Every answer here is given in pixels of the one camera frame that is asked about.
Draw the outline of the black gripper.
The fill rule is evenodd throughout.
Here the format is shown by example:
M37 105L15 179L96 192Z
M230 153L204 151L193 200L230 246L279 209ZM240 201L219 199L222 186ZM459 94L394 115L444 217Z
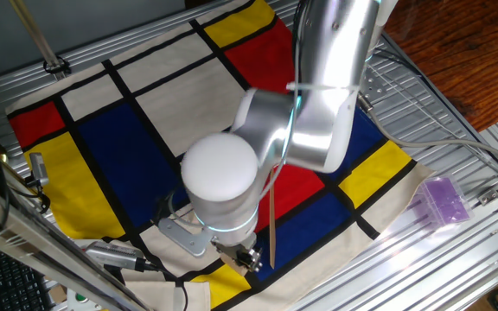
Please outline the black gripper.
M215 238L212 245L218 252L234 259L238 266L244 267L251 272L259 272L263 266L261 263L262 249L255 247L256 241L256 234L251 233L248 238L238 244L224 245Z

